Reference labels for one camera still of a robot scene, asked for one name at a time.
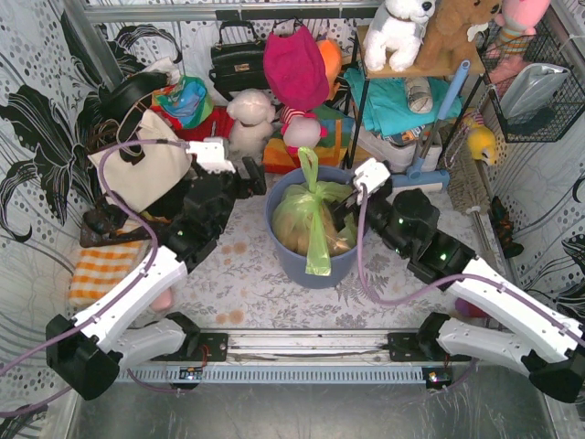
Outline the green plastic trash bag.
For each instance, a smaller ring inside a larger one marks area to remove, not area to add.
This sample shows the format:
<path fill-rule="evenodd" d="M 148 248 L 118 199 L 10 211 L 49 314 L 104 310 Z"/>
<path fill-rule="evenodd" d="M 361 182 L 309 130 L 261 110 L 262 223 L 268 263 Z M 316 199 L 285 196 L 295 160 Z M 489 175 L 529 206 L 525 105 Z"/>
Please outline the green plastic trash bag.
<path fill-rule="evenodd" d="M 290 251 L 311 259 L 324 257 L 323 267 L 328 274 L 329 257 L 348 252 L 356 245 L 356 222 L 348 215 L 346 226 L 337 231 L 329 210 L 332 201 L 341 201 L 353 189 L 345 183 L 321 180 L 313 149 L 300 148 L 298 157 L 305 182 L 285 190 L 272 215 L 272 226 L 277 239 Z"/>

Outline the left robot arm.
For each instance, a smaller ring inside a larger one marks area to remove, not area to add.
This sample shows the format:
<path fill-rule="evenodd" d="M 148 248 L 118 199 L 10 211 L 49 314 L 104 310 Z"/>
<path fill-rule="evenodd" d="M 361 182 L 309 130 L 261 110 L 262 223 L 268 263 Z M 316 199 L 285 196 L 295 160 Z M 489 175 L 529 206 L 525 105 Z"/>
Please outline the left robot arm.
<path fill-rule="evenodd" d="M 180 312 L 142 328 L 130 325 L 214 251 L 236 200 L 266 193 L 264 167 L 249 156 L 242 162 L 245 177 L 200 170 L 182 212 L 157 236 L 144 260 L 91 306 L 47 324 L 47 364 L 84 400 L 98 398 L 122 371 L 151 359 L 207 360 L 200 328 Z"/>

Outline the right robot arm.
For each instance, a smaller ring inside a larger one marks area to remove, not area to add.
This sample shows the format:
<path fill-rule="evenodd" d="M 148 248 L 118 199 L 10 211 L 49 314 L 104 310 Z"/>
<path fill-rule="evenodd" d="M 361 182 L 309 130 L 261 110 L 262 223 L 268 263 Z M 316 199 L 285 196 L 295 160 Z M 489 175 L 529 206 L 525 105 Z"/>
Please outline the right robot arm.
<path fill-rule="evenodd" d="M 389 190 L 389 183 L 373 194 L 362 187 L 327 206 L 336 224 L 357 215 L 358 227 L 372 229 L 425 284 L 404 298 L 379 303 L 407 304 L 439 288 L 505 327 L 477 327 L 433 312 L 417 333 L 420 350 L 429 358 L 466 356 L 503 366 L 527 377 L 548 397 L 575 402 L 584 387 L 584 325 L 509 283 L 473 249 L 440 230 L 440 212 L 421 189 L 401 191 L 392 200 Z"/>

